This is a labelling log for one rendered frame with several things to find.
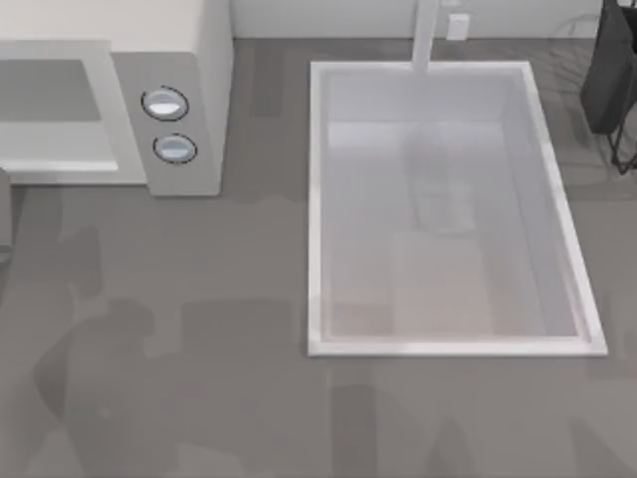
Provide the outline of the pale microwave door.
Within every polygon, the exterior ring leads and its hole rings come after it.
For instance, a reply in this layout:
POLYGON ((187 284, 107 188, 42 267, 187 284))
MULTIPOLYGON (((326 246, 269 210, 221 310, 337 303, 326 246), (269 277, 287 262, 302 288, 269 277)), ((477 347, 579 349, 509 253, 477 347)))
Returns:
POLYGON ((0 40, 0 168, 17 184, 143 184, 110 45, 0 40))

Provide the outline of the pale microwave oven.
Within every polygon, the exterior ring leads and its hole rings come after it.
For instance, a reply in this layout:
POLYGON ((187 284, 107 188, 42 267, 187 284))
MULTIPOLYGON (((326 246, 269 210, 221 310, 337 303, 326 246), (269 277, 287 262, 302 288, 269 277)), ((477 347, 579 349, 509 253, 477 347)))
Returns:
POLYGON ((215 196, 222 183, 233 75, 229 0, 0 0, 0 40, 105 41, 155 196, 215 196), (168 86, 188 99, 188 115, 159 121, 142 109, 144 91, 168 86), (170 164, 153 141, 187 135, 197 156, 170 164))

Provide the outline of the tall white tap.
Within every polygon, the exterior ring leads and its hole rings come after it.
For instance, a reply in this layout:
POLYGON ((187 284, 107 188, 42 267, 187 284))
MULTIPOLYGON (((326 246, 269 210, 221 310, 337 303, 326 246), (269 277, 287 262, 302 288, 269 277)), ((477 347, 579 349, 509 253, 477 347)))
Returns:
POLYGON ((428 71, 438 20, 440 0, 416 0, 411 64, 413 71, 428 71))

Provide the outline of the small round microwave knob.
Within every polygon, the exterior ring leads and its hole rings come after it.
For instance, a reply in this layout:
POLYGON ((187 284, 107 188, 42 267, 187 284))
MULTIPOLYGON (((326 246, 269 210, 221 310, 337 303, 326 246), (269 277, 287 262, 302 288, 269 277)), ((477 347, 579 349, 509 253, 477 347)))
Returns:
POLYGON ((196 143, 187 135, 179 133, 156 138, 152 149, 156 157, 170 164, 188 163, 198 153, 196 143))

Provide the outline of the large round microwave knob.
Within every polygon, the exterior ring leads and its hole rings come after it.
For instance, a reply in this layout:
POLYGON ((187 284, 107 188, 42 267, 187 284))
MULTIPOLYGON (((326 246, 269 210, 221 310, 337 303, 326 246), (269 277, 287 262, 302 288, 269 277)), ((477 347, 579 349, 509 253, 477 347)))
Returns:
POLYGON ((144 91, 140 97, 140 104, 150 118, 159 121, 179 121, 185 118, 190 110, 187 97, 179 90, 168 86, 144 91))

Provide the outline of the white sink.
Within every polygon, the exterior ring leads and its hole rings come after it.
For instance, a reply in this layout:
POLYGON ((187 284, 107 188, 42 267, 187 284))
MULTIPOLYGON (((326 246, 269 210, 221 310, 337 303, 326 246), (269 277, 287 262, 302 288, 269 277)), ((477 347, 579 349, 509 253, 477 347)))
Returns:
POLYGON ((526 61, 314 61, 308 353, 604 357, 526 61))

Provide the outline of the white wall socket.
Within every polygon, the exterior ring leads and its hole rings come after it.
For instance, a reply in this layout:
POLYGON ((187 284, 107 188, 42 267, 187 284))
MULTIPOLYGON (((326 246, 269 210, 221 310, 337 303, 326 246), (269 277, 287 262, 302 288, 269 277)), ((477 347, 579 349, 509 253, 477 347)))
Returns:
POLYGON ((471 16, 465 13, 449 15, 446 39, 448 41, 466 41, 469 37, 471 16))

